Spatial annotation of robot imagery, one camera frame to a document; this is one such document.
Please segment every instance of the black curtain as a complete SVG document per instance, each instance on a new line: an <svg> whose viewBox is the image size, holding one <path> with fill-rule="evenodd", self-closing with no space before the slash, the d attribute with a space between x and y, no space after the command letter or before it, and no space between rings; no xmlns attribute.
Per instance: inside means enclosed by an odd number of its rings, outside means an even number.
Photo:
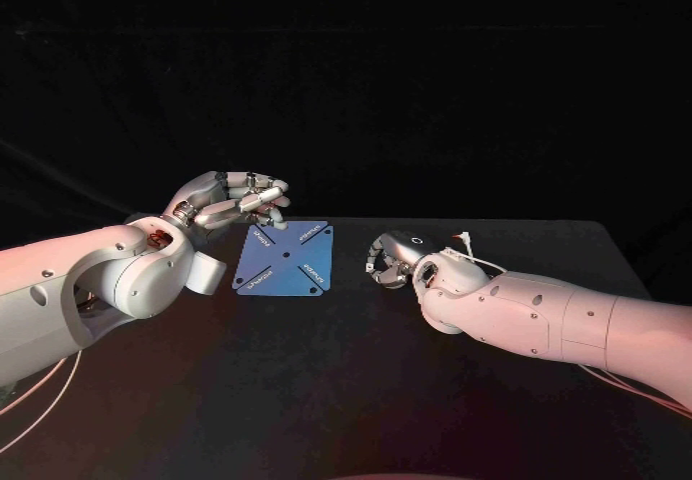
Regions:
<svg viewBox="0 0 692 480"><path fill-rule="evenodd" d="M688 301L687 5L226 3L0 5L0 247L254 170L295 215L602 222Z"/></svg>

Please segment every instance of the black tabletop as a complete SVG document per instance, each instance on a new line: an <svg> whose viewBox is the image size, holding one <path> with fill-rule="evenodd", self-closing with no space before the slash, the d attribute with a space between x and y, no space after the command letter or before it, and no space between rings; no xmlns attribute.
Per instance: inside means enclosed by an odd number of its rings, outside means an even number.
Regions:
<svg viewBox="0 0 692 480"><path fill-rule="evenodd" d="M239 296L247 226L234 226L208 252L230 264L216 296L185 291L162 315L86 350L57 410L0 459L0 477L692 478L687 419L579 367L445 335L412 287L386 290L365 274L368 246L386 231L422 232L462 249L451 237L465 230L476 256L510 270L648 298L605 228L329 221L332 290ZM31 423L61 381L4 417L4 437Z"/></svg>

